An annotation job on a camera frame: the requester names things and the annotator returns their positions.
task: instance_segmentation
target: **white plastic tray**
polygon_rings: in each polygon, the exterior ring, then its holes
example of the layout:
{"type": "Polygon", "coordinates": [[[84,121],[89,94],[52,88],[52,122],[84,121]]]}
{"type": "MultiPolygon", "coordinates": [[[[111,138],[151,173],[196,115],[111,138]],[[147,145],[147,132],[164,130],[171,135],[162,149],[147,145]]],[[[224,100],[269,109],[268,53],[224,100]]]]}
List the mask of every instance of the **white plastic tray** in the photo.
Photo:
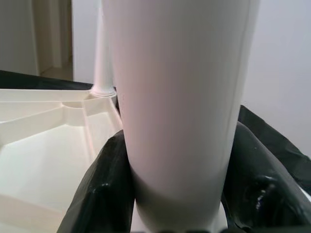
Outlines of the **white plastic tray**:
{"type": "Polygon", "coordinates": [[[114,97],[0,89],[0,232],[56,232],[86,170],[120,129],[114,97]]]}

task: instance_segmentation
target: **floor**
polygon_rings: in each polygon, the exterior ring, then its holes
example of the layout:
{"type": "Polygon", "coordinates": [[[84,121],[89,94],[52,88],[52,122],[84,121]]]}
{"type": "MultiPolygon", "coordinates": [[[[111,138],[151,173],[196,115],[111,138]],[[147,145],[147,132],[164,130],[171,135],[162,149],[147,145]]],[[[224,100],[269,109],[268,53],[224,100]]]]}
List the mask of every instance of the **floor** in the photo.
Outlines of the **floor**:
{"type": "Polygon", "coordinates": [[[73,68],[72,61],[64,65],[62,68],[50,68],[41,73],[42,77],[52,78],[52,79],[61,79],[67,81],[73,81],[73,68]]]}

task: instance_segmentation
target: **white plastic pole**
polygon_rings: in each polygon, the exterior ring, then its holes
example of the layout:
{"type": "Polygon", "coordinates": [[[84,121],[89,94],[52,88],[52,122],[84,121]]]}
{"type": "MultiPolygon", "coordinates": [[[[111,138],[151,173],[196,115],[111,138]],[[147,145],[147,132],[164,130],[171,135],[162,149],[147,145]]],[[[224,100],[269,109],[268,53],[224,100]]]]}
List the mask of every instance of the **white plastic pole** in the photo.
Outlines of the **white plastic pole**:
{"type": "Polygon", "coordinates": [[[104,23],[102,2],[100,1],[99,4],[92,93],[97,96],[113,96],[116,92],[113,87],[107,30],[104,23]]]}
{"type": "Polygon", "coordinates": [[[238,118],[255,0],[104,1],[138,213],[210,229],[238,118]]]}

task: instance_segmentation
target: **white cylinder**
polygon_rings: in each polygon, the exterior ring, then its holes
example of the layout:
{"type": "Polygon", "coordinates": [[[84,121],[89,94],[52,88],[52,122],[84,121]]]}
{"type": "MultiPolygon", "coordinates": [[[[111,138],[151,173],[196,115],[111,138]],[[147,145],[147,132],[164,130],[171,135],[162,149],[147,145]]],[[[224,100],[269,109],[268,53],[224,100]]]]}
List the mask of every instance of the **white cylinder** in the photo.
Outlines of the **white cylinder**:
{"type": "Polygon", "coordinates": [[[153,231],[218,212],[255,0],[104,1],[136,202],[153,231]]]}
{"type": "Polygon", "coordinates": [[[98,10],[96,32],[94,85],[92,93],[97,96],[112,96],[116,92],[113,87],[113,72],[111,66],[107,29],[104,23],[102,2],[98,10]]]}

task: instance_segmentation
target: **white pole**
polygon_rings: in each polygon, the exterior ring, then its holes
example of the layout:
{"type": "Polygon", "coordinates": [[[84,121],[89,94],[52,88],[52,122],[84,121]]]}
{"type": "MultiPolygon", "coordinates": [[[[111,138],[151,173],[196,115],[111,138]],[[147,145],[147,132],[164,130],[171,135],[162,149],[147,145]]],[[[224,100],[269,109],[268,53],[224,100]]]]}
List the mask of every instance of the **white pole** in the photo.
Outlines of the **white pole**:
{"type": "Polygon", "coordinates": [[[138,213],[210,229],[238,118],[256,0],[104,0],[138,213]]]}
{"type": "Polygon", "coordinates": [[[99,5],[92,94],[97,96],[113,96],[116,92],[113,88],[113,72],[101,1],[99,5]]]}

